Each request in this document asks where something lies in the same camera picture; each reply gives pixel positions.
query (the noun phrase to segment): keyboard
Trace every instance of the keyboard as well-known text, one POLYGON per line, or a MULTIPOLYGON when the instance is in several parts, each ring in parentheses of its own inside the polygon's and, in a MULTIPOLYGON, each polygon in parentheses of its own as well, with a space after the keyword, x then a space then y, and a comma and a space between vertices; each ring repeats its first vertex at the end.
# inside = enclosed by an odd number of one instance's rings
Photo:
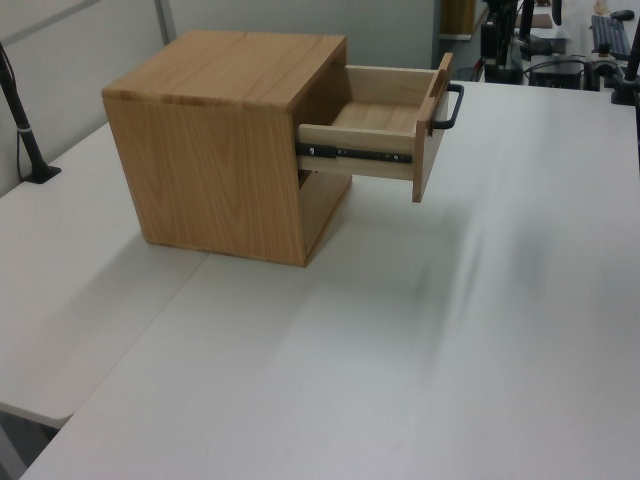
POLYGON ((593 48, 596 52, 600 44, 606 42, 611 45, 609 53, 612 57, 616 60, 629 60, 631 48, 627 34, 624 32, 624 25, 620 20, 593 15, 591 28, 593 29, 593 48))

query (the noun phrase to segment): gray wall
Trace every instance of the gray wall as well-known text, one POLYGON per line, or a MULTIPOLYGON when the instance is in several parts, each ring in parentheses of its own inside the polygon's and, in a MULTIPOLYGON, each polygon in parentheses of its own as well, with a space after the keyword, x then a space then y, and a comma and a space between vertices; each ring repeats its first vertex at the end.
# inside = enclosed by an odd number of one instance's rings
MULTIPOLYGON (((12 6, 2 12, 0 38, 47 162, 106 122, 102 87, 163 46, 153 0, 4 4, 12 6)), ((18 184, 15 156, 16 126, 0 96, 0 196, 18 184)))
POLYGON ((172 30, 344 34, 349 62, 431 68, 437 57, 440 0, 163 0, 172 30))

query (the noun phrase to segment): cabinet top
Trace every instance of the cabinet top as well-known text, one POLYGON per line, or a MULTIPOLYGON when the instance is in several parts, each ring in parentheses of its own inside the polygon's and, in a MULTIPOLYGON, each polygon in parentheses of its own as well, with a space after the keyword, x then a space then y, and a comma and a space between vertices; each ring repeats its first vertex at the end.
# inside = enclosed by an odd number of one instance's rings
POLYGON ((290 111, 344 36, 192 31, 102 91, 103 98, 290 111))

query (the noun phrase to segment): white desk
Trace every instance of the white desk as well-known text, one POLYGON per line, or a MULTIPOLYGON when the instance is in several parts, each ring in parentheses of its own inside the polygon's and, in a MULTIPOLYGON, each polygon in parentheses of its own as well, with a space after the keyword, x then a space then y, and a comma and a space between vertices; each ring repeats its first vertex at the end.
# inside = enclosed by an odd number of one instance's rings
POLYGON ((634 111, 466 88, 422 204, 355 178, 307 269, 209 256, 24 479, 638 478, 634 111))
POLYGON ((60 428, 205 255, 140 234, 108 126, 0 199, 0 410, 60 428))

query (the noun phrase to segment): wooden box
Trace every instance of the wooden box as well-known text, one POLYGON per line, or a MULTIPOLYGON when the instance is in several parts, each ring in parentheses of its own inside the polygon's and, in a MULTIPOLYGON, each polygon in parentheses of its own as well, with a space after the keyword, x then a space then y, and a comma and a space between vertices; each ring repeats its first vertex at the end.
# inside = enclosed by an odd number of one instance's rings
POLYGON ((194 31, 106 87, 146 241, 303 266, 351 174, 410 180, 419 202, 450 56, 438 71, 346 60, 342 36, 194 31))

